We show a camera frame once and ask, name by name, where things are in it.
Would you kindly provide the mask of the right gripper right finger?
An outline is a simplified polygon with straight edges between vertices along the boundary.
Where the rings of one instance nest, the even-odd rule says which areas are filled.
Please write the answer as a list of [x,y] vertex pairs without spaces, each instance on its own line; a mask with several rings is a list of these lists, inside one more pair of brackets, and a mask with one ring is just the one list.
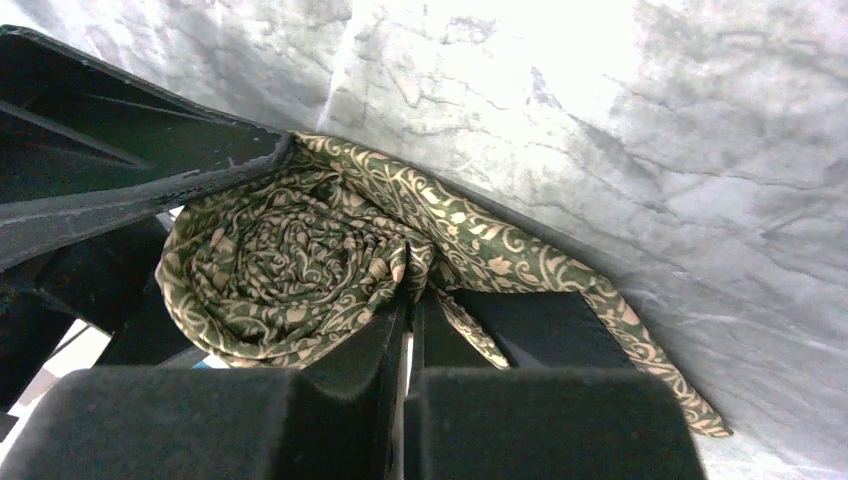
[[486,361],[434,292],[414,307],[408,479],[701,479],[670,389],[638,372],[577,293],[456,291],[503,349]]

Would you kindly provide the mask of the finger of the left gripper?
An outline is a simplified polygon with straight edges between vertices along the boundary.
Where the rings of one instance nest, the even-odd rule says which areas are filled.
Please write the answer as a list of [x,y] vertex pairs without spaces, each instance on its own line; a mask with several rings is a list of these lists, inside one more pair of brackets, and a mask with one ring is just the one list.
[[76,320],[109,335],[99,365],[157,365],[191,348],[154,278],[167,234],[153,217],[2,272],[2,410],[16,403]]
[[1,265],[282,165],[292,136],[210,109],[35,30],[1,29]]

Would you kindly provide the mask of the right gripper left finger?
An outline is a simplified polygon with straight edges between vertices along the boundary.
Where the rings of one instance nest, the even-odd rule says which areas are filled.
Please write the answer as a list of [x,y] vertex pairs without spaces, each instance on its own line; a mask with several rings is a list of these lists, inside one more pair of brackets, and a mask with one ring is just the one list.
[[385,479],[405,300],[310,367],[97,367],[59,381],[5,479]]

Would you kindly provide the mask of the olive gold patterned tie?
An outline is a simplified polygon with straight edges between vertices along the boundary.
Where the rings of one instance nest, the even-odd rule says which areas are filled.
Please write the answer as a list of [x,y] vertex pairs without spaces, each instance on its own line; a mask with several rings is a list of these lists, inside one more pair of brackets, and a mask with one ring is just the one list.
[[201,350],[234,367],[305,368],[400,292],[432,291],[488,364],[512,362],[457,290],[574,293],[627,363],[673,392],[690,430],[731,429],[603,275],[400,159],[298,132],[281,171],[185,206],[155,272]]

